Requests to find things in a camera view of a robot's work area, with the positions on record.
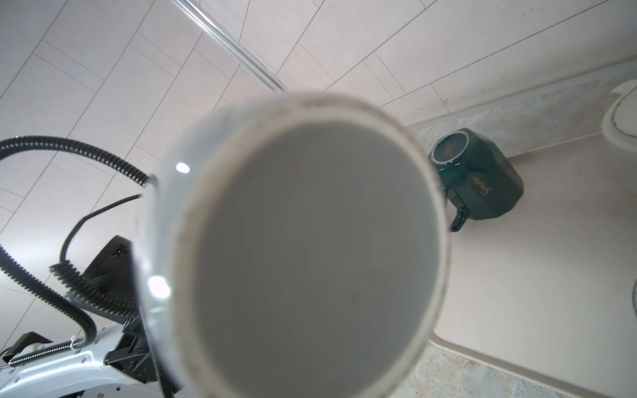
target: mug handle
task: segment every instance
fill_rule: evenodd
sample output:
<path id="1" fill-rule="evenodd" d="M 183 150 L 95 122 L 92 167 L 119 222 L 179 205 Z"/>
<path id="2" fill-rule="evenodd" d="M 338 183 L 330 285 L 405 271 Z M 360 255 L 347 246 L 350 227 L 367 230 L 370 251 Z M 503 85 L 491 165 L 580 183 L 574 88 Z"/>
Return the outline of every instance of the mug handle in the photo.
<path id="1" fill-rule="evenodd" d="M 445 193 L 445 201 L 449 198 L 449 186 L 443 185 L 442 187 Z M 455 214 L 455 219 L 451 223 L 451 227 L 449 228 L 451 232 L 458 232 L 460 228 L 464 225 L 464 222 L 469 218 L 469 210 L 466 207 L 457 208 L 457 213 Z"/>

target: mug rim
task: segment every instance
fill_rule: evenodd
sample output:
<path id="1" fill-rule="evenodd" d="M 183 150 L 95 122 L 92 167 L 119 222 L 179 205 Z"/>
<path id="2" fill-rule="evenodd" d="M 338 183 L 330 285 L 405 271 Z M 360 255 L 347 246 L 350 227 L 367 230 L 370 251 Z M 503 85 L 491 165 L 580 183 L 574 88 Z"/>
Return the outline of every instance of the mug rim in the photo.
<path id="1" fill-rule="evenodd" d="M 416 331 L 394 363 L 378 379 L 352 397 L 376 398 L 391 393 L 413 369 L 434 330 L 447 285 L 449 240 L 443 198 L 438 190 L 440 181 L 436 171 L 428 163 L 425 151 L 394 119 L 357 99 L 332 94 L 280 97 L 258 108 L 255 117 L 247 118 L 204 162 L 193 181 L 194 189 L 184 194 L 183 217 L 175 225 L 175 241 L 179 244 L 171 250 L 169 261 L 179 264 L 179 270 L 173 272 L 173 300 L 167 302 L 169 334 L 176 344 L 185 376 L 196 381 L 193 387 L 202 389 L 201 393 L 228 398 L 251 398 L 233 387 L 202 350 L 188 350 L 193 346 L 202 346 L 203 340 L 195 326 L 197 316 L 194 308 L 189 303 L 194 300 L 192 281 L 196 277 L 194 269 L 198 263 L 195 253 L 200 247 L 202 231 L 206 226 L 204 220 L 216 208 L 223 197 L 224 188 L 236 175 L 239 167 L 261 148 L 296 127 L 328 121 L 365 127 L 385 136 L 401 149 L 403 155 L 409 156 L 432 197 L 432 214 L 435 215 L 432 222 L 436 223 L 435 230 L 438 232 L 437 245 L 432 246 L 437 250 L 436 280 L 429 300 L 423 305 Z"/>

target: upside-down mug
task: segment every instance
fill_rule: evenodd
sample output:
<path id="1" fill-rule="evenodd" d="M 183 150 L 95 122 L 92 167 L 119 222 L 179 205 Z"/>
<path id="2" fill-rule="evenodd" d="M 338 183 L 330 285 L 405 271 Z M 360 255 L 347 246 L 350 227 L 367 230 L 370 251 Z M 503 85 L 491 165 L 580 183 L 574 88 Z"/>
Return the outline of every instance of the upside-down mug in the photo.
<path id="1" fill-rule="evenodd" d="M 429 154 L 445 197 L 457 208 L 451 231 L 467 218 L 496 218 L 511 210 L 524 192 L 522 178 L 490 139 L 469 129 L 442 137 Z"/>

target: white ceiling tile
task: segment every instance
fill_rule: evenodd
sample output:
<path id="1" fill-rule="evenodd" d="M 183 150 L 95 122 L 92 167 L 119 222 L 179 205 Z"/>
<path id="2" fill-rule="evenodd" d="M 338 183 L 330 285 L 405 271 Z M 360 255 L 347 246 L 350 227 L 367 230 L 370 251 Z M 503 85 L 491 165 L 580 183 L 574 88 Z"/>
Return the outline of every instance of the white ceiling tile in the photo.
<path id="1" fill-rule="evenodd" d="M 308 53 L 305 48 L 303 48 L 300 43 L 296 43 L 296 46 L 294 46 L 294 52 L 314 73 L 317 74 L 323 83 L 328 86 L 334 84 L 332 76 L 323 69 L 323 67 L 310 55 L 310 53 Z"/>
<path id="2" fill-rule="evenodd" d="M 316 11 L 311 0 L 250 0 L 241 39 L 277 72 Z"/>
<path id="3" fill-rule="evenodd" d="M 152 0 L 68 0 L 45 40 L 105 79 L 151 4 Z"/>
<path id="4" fill-rule="evenodd" d="M 437 1 L 376 53 L 409 92 L 600 2 Z"/>
<path id="5" fill-rule="evenodd" d="M 229 104 L 236 104 L 251 98 L 271 94 L 243 66 L 237 69 L 222 98 Z"/>
<path id="6" fill-rule="evenodd" d="M 24 199 L 22 196 L 0 188 L 0 207 L 10 211 L 16 211 L 20 203 L 22 203 L 22 199 Z"/>
<path id="7" fill-rule="evenodd" d="M 239 62 L 206 33 L 201 35 L 195 46 L 195 51 L 219 69 L 228 79 L 233 77 L 234 72 L 239 67 Z"/>
<path id="8" fill-rule="evenodd" d="M 356 65 L 327 91 L 360 97 L 374 106 L 381 106 L 393 100 L 387 89 L 383 87 L 364 62 Z"/>
<path id="9" fill-rule="evenodd" d="M 215 109 L 229 81 L 193 52 L 141 133 L 137 146 L 161 157 L 185 131 Z"/>
<path id="10" fill-rule="evenodd" d="M 250 0 L 221 0 L 240 19 L 245 19 Z"/>
<path id="11" fill-rule="evenodd" d="M 21 288 L 17 283 L 15 283 L 15 289 L 0 287 L 0 302 L 3 304 L 3 319 L 0 322 L 0 344 L 3 345 L 2 350 L 5 346 L 11 346 L 15 343 L 15 341 L 9 340 L 9 336 L 11 336 L 20 319 L 22 319 L 34 300 L 34 297 L 30 294 L 18 291 Z"/>
<path id="12" fill-rule="evenodd" d="M 430 85 L 395 99 L 380 109 L 397 118 L 405 126 L 449 114 L 445 104 Z"/>
<path id="13" fill-rule="evenodd" d="M 0 208 L 0 231 L 4 228 L 6 223 L 9 222 L 11 216 L 13 216 L 13 212 L 11 210 Z"/>
<path id="14" fill-rule="evenodd" d="M 66 235 L 90 213 L 110 180 L 70 153 L 58 152 L 0 234 L 0 242 L 30 273 L 46 279 Z M 0 274 L 0 286 L 13 284 Z"/>
<path id="15" fill-rule="evenodd" d="M 157 158 L 137 146 L 131 149 L 126 161 L 149 175 L 158 163 Z M 117 173 L 99 198 L 93 211 L 125 197 L 142 193 L 143 188 L 139 184 L 122 173 Z M 134 240 L 140 204 L 141 200 L 136 199 L 86 222 L 69 246 L 68 259 L 75 266 L 87 267 L 113 236 L 119 235 L 128 240 Z"/>
<path id="16" fill-rule="evenodd" d="M 167 72 L 127 47 L 71 136 L 125 157 L 172 81 Z"/>
<path id="17" fill-rule="evenodd" d="M 157 66 L 168 72 L 172 77 L 176 77 L 182 68 L 175 60 L 166 55 L 162 50 L 159 50 L 157 46 L 146 40 L 146 38 L 139 33 L 136 33 L 135 36 L 132 37 L 131 47 L 141 52 L 146 58 L 156 63 Z"/>
<path id="18" fill-rule="evenodd" d="M 70 59 L 66 54 L 42 40 L 33 51 L 35 55 L 60 69 L 89 89 L 97 92 L 104 83 L 98 75 Z"/>
<path id="19" fill-rule="evenodd" d="M 202 30 L 171 0 L 155 0 L 138 33 L 183 65 Z"/>
<path id="20" fill-rule="evenodd" d="M 225 99 L 223 99 L 223 98 L 220 98 L 220 99 L 219 99 L 219 102 L 217 102 L 217 106 L 215 107 L 215 111 L 216 111 L 216 110 L 223 109 L 224 107 L 226 107 L 226 106 L 228 106 L 228 105 L 230 105 L 230 104 L 228 103 L 228 101 L 226 101 L 226 100 L 225 100 Z"/>
<path id="21" fill-rule="evenodd" d="M 0 98 L 0 138 L 66 137 L 94 94 L 33 55 Z M 53 154 L 53 151 L 30 151 L 4 159 L 0 164 L 0 187 L 26 196 Z"/>
<path id="22" fill-rule="evenodd" d="M 64 0 L 0 1 L 0 95 L 18 74 Z"/>
<path id="23" fill-rule="evenodd" d="M 201 9 L 216 20 L 231 36 L 239 40 L 243 19 L 235 15 L 222 0 L 201 0 Z"/>
<path id="24" fill-rule="evenodd" d="M 419 0 L 327 0 L 299 43 L 338 79 L 422 10 Z"/>
<path id="25" fill-rule="evenodd" d="M 609 1 L 433 86 L 455 112 L 630 59 L 637 55 L 636 20 L 637 2 Z"/>
<path id="26" fill-rule="evenodd" d="M 291 91 L 320 90 L 327 85 L 299 58 L 294 51 L 287 58 L 277 76 Z"/>
<path id="27" fill-rule="evenodd" d="M 380 80 L 380 83 L 389 91 L 393 98 L 398 98 L 406 94 L 400 83 L 392 76 L 383 61 L 378 58 L 375 52 L 363 60 L 369 67 L 369 70 Z"/>

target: black plastic part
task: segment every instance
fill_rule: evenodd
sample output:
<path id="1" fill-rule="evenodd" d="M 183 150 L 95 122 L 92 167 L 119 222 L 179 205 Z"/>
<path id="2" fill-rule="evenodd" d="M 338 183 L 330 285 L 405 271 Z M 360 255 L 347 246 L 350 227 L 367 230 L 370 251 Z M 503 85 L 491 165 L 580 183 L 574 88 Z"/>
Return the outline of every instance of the black plastic part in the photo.
<path id="1" fill-rule="evenodd" d="M 131 241 L 126 238 L 119 235 L 113 237 L 82 273 L 84 279 L 104 296 L 119 301 L 137 302 L 132 279 L 131 245 Z M 117 323 L 124 324 L 130 318 L 105 311 L 72 291 L 69 291 L 66 297 L 78 307 Z"/>
<path id="2" fill-rule="evenodd" d="M 2 353 L 2 360 L 6 363 L 17 354 L 22 352 L 26 346 L 30 346 L 34 343 L 53 343 L 51 340 L 46 337 L 40 336 L 35 332 L 27 332 L 20 336 L 18 341 L 16 341 L 12 346 L 10 346 L 7 350 Z"/>
<path id="3" fill-rule="evenodd" d="M 158 366 L 155 368 L 155 360 L 150 351 L 148 340 L 144 332 L 141 317 L 130 319 L 123 329 L 124 335 L 116 349 L 111 351 L 104 360 L 104 364 L 113 366 L 122 373 L 142 383 L 152 383 L 158 380 L 160 375 L 162 390 L 164 386 L 170 391 L 170 395 L 179 391 L 176 383 L 164 377 L 165 372 Z"/>
<path id="4" fill-rule="evenodd" d="M 78 391 L 60 398 L 82 398 L 83 395 L 84 391 Z"/>

